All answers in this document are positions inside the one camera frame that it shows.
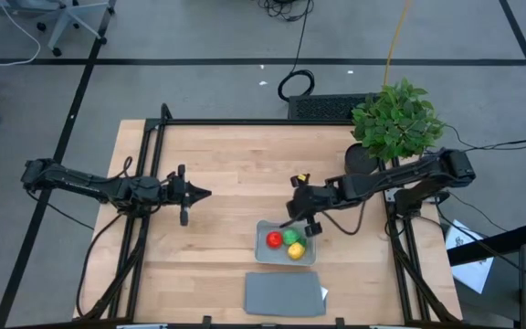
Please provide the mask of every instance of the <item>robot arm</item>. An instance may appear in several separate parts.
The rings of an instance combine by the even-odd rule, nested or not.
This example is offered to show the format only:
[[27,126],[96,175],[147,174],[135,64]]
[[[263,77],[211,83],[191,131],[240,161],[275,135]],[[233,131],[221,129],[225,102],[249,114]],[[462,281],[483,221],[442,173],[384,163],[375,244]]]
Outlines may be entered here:
[[180,164],[178,174],[170,173],[162,182],[150,176],[104,178],[68,169],[52,159],[37,159],[26,162],[21,181],[30,192],[60,188],[101,203],[111,202],[120,213],[136,217],[147,214],[151,207],[180,205],[180,224],[186,226],[186,209],[211,192],[185,182],[184,171]]
[[306,219],[306,235],[322,232],[314,221],[318,212],[356,207],[374,193],[421,181],[411,189],[400,189],[394,194],[395,212],[402,216],[415,213],[421,202],[445,187],[469,185],[476,175],[466,154],[442,149],[437,154],[424,156],[417,162],[384,170],[373,175],[341,175],[326,179],[325,186],[310,186],[307,179],[298,182],[293,199],[287,203],[291,221],[282,227]]

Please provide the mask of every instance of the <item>tray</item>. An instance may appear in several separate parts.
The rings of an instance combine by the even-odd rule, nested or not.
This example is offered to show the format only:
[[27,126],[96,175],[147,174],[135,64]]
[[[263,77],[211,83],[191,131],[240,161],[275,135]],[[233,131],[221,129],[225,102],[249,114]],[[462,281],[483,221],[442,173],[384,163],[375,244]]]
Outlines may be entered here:
[[[279,223],[272,223],[266,220],[260,220],[257,223],[257,238],[255,241],[255,260],[264,264],[277,264],[277,265],[295,265],[295,266],[311,266],[316,261],[316,243],[314,238],[306,238],[307,247],[306,252],[303,254],[301,259],[292,260],[288,256],[288,247],[282,245],[280,248],[271,249],[268,247],[266,238],[267,234],[271,231],[279,231],[283,233],[284,229],[279,228]],[[288,228],[296,229],[302,236],[304,235],[304,227],[306,223],[296,222],[290,225]]]

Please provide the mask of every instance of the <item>gray towel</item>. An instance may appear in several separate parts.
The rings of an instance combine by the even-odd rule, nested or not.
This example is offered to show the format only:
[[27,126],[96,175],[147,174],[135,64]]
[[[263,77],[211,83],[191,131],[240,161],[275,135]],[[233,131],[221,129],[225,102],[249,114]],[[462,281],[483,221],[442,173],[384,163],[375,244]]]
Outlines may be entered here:
[[247,273],[245,312],[279,316],[326,314],[316,272]]

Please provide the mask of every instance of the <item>plant pot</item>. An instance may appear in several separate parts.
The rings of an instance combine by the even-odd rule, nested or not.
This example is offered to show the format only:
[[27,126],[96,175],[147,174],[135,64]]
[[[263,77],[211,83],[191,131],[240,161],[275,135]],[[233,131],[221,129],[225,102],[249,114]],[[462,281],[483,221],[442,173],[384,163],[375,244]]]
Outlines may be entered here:
[[379,166],[377,158],[369,157],[369,150],[361,143],[351,145],[344,156],[344,171],[346,174],[369,175]]

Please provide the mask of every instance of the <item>wooden tabletop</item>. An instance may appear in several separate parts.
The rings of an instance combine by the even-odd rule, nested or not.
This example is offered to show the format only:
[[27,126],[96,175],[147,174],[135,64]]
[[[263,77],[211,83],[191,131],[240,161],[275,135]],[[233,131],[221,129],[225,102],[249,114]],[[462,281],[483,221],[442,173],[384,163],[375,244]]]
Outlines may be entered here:
[[[120,172],[127,156],[137,157],[143,125],[144,121],[121,122],[108,175]],[[200,323],[204,315],[211,315],[217,324],[334,324],[336,317],[343,317],[347,324],[402,324],[380,193],[367,201],[356,236],[346,236],[318,217],[324,232],[316,238],[318,257],[311,268],[255,262],[257,222],[288,219],[285,204],[293,194],[289,178],[310,173],[312,184],[323,185],[325,178],[342,175],[344,151],[352,143],[346,126],[167,126],[158,176],[163,178],[185,164],[186,178],[213,195],[189,210],[190,223],[185,228],[179,224],[179,207],[163,207],[152,215],[135,321]],[[115,214],[112,206],[101,206],[95,234]],[[359,208],[331,214],[345,228],[353,229]],[[438,221],[433,206],[424,206],[422,214]],[[124,223],[121,219],[109,229],[91,252],[81,294],[84,310],[113,279]],[[426,282],[448,310],[461,318],[439,226],[421,219],[413,223]],[[317,271],[321,285],[329,291],[326,315],[246,314],[244,279],[251,271]],[[407,282],[413,314],[419,318],[415,286],[408,276]],[[126,283],[123,291],[128,290]],[[120,314],[124,314],[124,304]]]

